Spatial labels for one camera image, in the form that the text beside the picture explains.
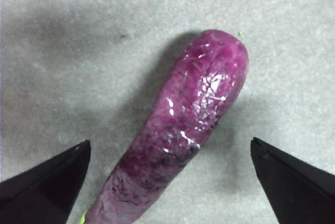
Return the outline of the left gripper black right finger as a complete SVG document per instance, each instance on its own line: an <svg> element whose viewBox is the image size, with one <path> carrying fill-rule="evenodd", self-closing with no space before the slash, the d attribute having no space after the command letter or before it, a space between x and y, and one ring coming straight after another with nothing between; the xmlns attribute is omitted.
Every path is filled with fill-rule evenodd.
<svg viewBox="0 0 335 224"><path fill-rule="evenodd" d="M279 223L334 223L334 175L259 138L250 143L256 175Z"/></svg>

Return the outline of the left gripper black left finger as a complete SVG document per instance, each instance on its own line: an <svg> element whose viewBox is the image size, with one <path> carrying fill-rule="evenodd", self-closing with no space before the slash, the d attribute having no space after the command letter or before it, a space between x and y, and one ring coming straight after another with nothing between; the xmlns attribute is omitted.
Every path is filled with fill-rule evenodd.
<svg viewBox="0 0 335 224"><path fill-rule="evenodd" d="M85 140L1 182L1 223L66 223L86 177Z"/></svg>

